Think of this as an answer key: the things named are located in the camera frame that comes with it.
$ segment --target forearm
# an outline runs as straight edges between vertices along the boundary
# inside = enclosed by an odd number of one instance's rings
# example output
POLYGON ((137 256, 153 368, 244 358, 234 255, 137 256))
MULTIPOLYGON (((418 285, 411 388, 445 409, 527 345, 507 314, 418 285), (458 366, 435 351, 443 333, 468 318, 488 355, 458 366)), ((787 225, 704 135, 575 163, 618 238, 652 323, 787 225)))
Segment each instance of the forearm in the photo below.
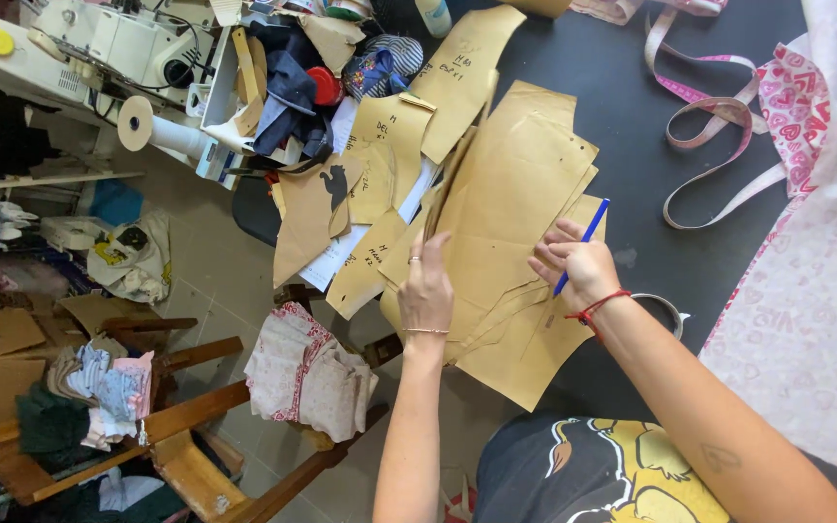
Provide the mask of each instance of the forearm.
POLYGON ((375 523, 431 523, 438 507, 438 396, 444 338, 410 339, 379 464, 375 523))
POLYGON ((837 521, 837 492, 820 471, 640 304, 616 298, 593 321, 670 440, 739 523, 837 521))

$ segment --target black t-shirt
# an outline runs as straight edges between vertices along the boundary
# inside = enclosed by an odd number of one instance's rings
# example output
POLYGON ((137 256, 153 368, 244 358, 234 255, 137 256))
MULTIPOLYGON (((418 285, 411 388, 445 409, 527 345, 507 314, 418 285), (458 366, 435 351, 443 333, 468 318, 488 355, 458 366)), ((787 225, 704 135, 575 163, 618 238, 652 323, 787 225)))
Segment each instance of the black t-shirt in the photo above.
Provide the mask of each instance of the black t-shirt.
POLYGON ((654 423, 532 414, 502 427, 477 470, 474 523, 727 523, 654 423))

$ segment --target hand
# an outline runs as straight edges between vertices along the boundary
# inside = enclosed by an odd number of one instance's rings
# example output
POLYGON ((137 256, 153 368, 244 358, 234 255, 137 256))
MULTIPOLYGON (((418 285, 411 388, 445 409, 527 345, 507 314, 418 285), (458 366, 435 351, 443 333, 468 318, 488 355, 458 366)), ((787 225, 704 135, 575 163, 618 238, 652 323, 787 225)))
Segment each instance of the hand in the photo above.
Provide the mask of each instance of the hand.
POLYGON ((528 265, 552 290, 561 273, 567 271, 570 280, 561 290, 561 296, 571 312, 582 311, 621 288, 616 264, 605 243, 580 242, 587 228, 573 220, 557 220, 557 228, 560 232, 547 232, 535 245, 535 253, 547 264, 532 256, 528 265))
MULTIPOLYGON (((442 246, 451 239, 450 232, 440 232, 427 243, 418 233, 409 250, 409 278, 399 288, 399 312, 403 328, 448 330, 454 313, 454 290, 442 246)), ((408 332, 409 338, 435 338, 444 341, 445 334, 408 332)))

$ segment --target blue pen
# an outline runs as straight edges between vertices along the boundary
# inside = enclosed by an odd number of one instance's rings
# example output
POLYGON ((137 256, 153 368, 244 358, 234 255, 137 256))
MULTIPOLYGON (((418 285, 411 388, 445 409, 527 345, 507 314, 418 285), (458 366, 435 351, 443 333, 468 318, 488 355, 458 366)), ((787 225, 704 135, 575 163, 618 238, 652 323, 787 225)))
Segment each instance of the blue pen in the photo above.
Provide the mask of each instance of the blue pen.
MULTIPOLYGON (((589 223, 589 227, 587 227, 587 232, 583 233, 583 238, 580 239, 581 242, 588 242, 590 238, 592 238, 593 232, 596 231, 596 227, 599 227, 599 221, 603 219, 603 215, 605 214, 605 209, 609 207, 609 198, 603 198, 603 201, 600 202, 599 208, 596 209, 596 214, 593 216, 592 221, 589 223)), ((567 272, 561 275, 561 279, 557 280, 557 287, 554 288, 554 296, 557 296, 561 293, 561 290, 564 289, 564 286, 567 285, 567 272)))

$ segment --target red string bracelet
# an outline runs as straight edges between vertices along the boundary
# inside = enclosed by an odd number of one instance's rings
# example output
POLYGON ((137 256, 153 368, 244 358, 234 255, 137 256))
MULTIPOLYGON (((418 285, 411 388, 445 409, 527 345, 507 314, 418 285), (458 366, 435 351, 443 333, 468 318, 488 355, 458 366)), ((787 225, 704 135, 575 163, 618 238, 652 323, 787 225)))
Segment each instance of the red string bracelet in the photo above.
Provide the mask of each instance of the red string bracelet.
POLYGON ((572 314, 569 314, 569 315, 565 315, 564 317, 567 318, 567 319, 575 318, 575 319, 579 320, 580 325, 584 325, 586 327, 589 327, 589 329, 593 331, 593 334, 596 335, 596 340, 599 343, 602 343, 603 342, 603 335, 599 333, 599 330, 596 330, 596 326, 593 324, 592 317, 590 317, 589 314, 590 313, 595 313, 596 310, 598 310, 600 307, 605 305, 606 302, 608 302, 609 300, 612 300, 613 298, 618 298, 619 296, 632 296, 632 292, 625 291, 624 289, 619 289, 618 291, 613 292, 612 294, 606 296, 605 298, 599 300, 598 302, 593 303, 592 305, 590 305, 586 309, 583 309, 582 311, 580 311, 578 313, 572 313, 572 314))

